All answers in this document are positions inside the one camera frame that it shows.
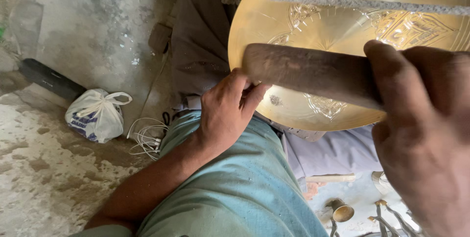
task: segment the brass plate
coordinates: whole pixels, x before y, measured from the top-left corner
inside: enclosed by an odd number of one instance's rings
[[[468,0],[386,0],[426,4],[464,5]],[[230,67],[241,66],[249,43],[273,43],[364,56],[364,44],[378,39],[397,49],[431,46],[452,51],[469,47],[470,18],[416,12],[317,7],[266,0],[242,0],[235,14],[228,40]],[[312,109],[334,112],[337,102],[274,86],[257,111],[285,126],[336,131],[377,122],[385,113],[346,105],[328,118]]]

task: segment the plastic bag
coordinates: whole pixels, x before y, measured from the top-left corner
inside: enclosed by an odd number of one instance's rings
[[[126,96],[119,102],[116,96]],[[93,142],[105,143],[124,131],[124,120],[119,105],[126,105],[132,97],[124,92],[109,94],[102,89],[88,90],[77,98],[65,113],[67,124]]]

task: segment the sleeve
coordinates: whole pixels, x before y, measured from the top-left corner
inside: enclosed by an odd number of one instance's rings
[[[103,225],[86,229],[69,237],[132,237],[132,232],[121,225]]]

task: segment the forearm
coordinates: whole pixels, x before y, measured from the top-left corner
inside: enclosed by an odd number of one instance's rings
[[[192,134],[160,160],[122,183],[85,229],[119,224],[135,231],[158,204],[215,156]]]

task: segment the man's right hand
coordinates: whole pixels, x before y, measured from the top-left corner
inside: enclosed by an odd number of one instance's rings
[[[364,46],[387,119],[372,130],[380,162],[425,231],[470,234],[470,53]]]

